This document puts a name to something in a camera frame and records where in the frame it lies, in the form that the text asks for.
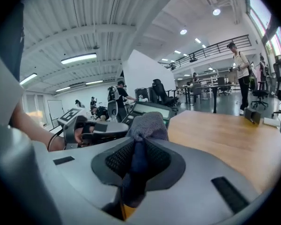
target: white ceiling beam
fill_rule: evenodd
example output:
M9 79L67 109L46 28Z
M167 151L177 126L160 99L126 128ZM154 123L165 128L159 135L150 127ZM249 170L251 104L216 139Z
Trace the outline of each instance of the white ceiling beam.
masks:
M84 68L90 68L90 67L94 68L94 67L98 67L98 66L101 66L101 67L102 66L117 66L117 65L120 65L120 64L121 64L121 60L113 60L113 61L101 61L100 65L98 65L97 62L92 62L92 63L80 64L80 65L77 65L77 66L67 67L63 70L48 74L46 76L40 77L38 80L34 80L34 81L30 82L27 85L28 86L27 88L30 88L34 85L37 85L38 83L42 83L42 82L44 82L48 79L51 79L53 77L60 76L60 75L65 74L65 73L78 71L78 70L81 70L81 69L84 69Z
M147 3L146 6L149 9L145 9L143 13L139 14L140 17L137 22L137 30L133 36L130 36L123 49L122 61L129 58L143 33L169 1L170 0L150 0L150 2Z
M73 83L81 83L81 82L94 82L94 81L98 81L98 80L114 80L116 77L116 73L109 73L109 74L104 74L104 75L96 75L96 76L89 76L89 77L83 77L83 78L78 78L78 79L74 79L71 81L65 81L62 82L60 84L56 84L54 86L51 86L49 88L44 89L44 92L55 92L57 89L61 89L64 87L69 86L70 84Z
M135 31L136 31L135 26L117 25L117 24L101 24L96 26L97 33L102 33L102 32L134 33ZM91 25L91 26L77 27L77 28L56 33L50 37L45 38L39 43L31 46L30 48L26 49L22 54L22 59L31 56L34 52L37 52L57 41L61 41L70 37L74 37L82 34L89 34L89 33L94 33L94 26Z

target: person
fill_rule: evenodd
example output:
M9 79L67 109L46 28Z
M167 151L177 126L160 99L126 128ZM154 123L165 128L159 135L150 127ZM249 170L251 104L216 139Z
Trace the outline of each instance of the person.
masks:
M234 53L233 59L235 62L235 70L237 71L237 78L242 93L242 104L240 106L239 114L243 115L244 110L248 107L248 92L250 85L250 74L249 74L249 61L246 56L237 50L235 43L229 43L227 47Z
M92 100L90 101L90 107L96 106L97 99L95 100L95 97L92 97Z
M197 76L196 73L193 73L193 75L192 75L192 81L193 81L194 83L198 83L198 82L199 82L199 78L198 78L198 76Z
M129 100L133 100L136 102L137 100L127 94L127 92L124 89L124 82L123 81L118 81L118 93L120 95L119 99L117 100L118 104L118 114L117 114L117 120L118 122L121 122L125 116L127 116L127 112L124 106L123 98L127 98Z
M77 99L75 100L75 104L76 104L77 107L85 108L85 106Z
M91 106L90 108L92 114L95 114L97 116L96 121L106 121L107 119L109 119L109 115L108 115L108 111L106 107L103 106L99 106L99 107L95 107L95 106Z
M24 46L23 8L22 3L17 4L0 29L0 57L17 81L20 80L20 64ZM14 108L9 123L10 126L21 130L31 140L42 142L48 148L48 143L54 134L40 127L25 113L21 100L19 98L19 102ZM82 130L82 127L78 128L74 133L78 143L82 142ZM50 151L63 150L64 147L64 138L58 136L53 140Z

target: white panel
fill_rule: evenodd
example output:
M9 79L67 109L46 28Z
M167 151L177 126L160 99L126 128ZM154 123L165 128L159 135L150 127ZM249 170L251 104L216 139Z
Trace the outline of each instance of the white panel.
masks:
M51 119L55 120L64 114L61 100L48 100Z

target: backpack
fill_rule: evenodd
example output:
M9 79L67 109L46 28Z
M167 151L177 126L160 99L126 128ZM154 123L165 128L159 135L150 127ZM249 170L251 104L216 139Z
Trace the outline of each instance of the backpack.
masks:
M250 61L249 60L248 60L248 63L249 63L249 66L247 66L247 69L249 71L249 76L251 76L252 75L252 69L250 67Z

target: wooden desk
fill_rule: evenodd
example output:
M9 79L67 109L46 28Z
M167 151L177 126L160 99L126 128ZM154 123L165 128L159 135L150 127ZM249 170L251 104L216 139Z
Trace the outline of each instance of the wooden desk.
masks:
M170 120L169 140L206 151L244 175L262 193L281 174L281 133L240 116L184 111Z

